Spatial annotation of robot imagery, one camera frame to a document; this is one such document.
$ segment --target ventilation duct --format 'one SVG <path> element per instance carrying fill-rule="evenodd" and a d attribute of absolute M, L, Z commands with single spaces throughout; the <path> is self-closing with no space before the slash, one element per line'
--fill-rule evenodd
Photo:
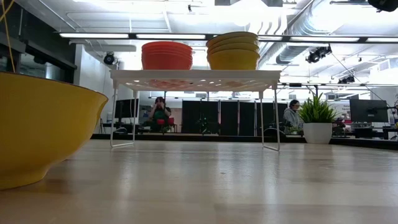
<path fill-rule="evenodd" d="M 326 0 L 315 0 L 304 13 L 286 30 L 287 35 L 328 35 L 337 30 L 343 23 L 345 16 L 336 17 L 336 9 Z M 275 62 L 287 65 L 307 50 L 308 46 L 292 46 L 285 43 L 273 44 L 261 58 L 259 66 L 274 58 Z"/>

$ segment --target ceiling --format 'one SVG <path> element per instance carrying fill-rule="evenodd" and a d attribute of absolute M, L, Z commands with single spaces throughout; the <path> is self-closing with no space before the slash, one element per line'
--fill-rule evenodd
<path fill-rule="evenodd" d="M 286 26 L 300 22 L 292 20 L 310 0 L 284 4 L 284 13 L 273 17 L 275 8 L 263 8 L 260 0 L 241 0 L 232 6 L 215 6 L 215 0 L 131 1 L 131 0 L 16 0 L 18 4 L 60 32 L 155 32 L 209 33 L 250 31 L 258 34 L 281 34 Z M 318 27 L 333 27 L 330 35 L 397 35 L 397 12 L 380 12 L 370 6 L 335 6 L 323 0 L 325 6 L 313 13 L 311 23 Z M 89 50 L 103 55 L 109 47 L 124 49 L 119 53 L 139 61 L 141 45 L 138 40 L 92 40 L 82 42 Z M 195 49 L 194 68 L 208 68 L 204 42 L 186 42 Z M 272 44 L 262 44 L 262 56 L 269 55 Z M 307 82 L 329 80 L 337 82 L 344 75 L 345 65 L 361 77 L 369 68 L 390 57 L 398 57 L 397 45 L 331 44 L 332 55 L 318 63 L 305 61 L 308 47 L 287 65 L 276 65 L 275 58 L 267 60 L 260 69 L 283 70 L 281 80 Z"/>

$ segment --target white wire shelf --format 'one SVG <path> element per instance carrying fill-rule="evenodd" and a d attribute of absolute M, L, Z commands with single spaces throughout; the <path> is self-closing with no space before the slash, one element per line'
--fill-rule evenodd
<path fill-rule="evenodd" d="M 112 70 L 114 87 L 136 91 L 264 91 L 277 87 L 280 71 Z"/>

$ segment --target person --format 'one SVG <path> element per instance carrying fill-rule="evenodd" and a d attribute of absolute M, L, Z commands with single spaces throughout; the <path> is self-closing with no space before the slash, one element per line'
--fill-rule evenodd
<path fill-rule="evenodd" d="M 170 108 L 166 107 L 166 102 L 163 97 L 158 97 L 155 100 L 155 104 L 149 113 L 149 121 L 151 131 L 161 131 L 162 125 L 157 123 L 157 120 L 164 120 L 164 125 L 167 125 L 169 117 L 172 115 Z"/>
<path fill-rule="evenodd" d="M 301 125 L 301 119 L 297 110 L 300 108 L 300 102 L 298 100 L 292 100 L 289 103 L 289 107 L 284 111 L 284 120 L 287 123 L 285 133 L 289 134 L 290 129 L 299 129 Z"/>

